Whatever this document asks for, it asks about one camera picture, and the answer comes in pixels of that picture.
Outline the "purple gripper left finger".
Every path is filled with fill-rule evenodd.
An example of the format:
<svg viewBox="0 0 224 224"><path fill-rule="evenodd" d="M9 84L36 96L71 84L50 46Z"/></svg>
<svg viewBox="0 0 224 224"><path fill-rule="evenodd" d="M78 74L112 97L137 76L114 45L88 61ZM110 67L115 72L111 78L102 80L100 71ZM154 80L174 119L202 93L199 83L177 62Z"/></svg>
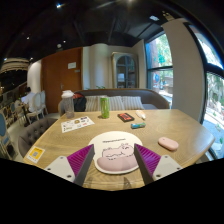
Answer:
<svg viewBox="0 0 224 224"><path fill-rule="evenodd" d="M68 157L59 156L45 171L82 186L94 155L94 145L89 145Z"/></svg>

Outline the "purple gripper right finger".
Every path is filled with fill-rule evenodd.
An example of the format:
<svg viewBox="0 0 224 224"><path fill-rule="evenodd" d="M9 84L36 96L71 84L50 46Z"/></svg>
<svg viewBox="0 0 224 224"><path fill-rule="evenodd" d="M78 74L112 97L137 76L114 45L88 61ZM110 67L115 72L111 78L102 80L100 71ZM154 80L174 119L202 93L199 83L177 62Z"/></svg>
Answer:
<svg viewBox="0 0 224 224"><path fill-rule="evenodd" d="M134 145L134 155L145 185L182 169L169 155L160 156L138 144Z"/></svg>

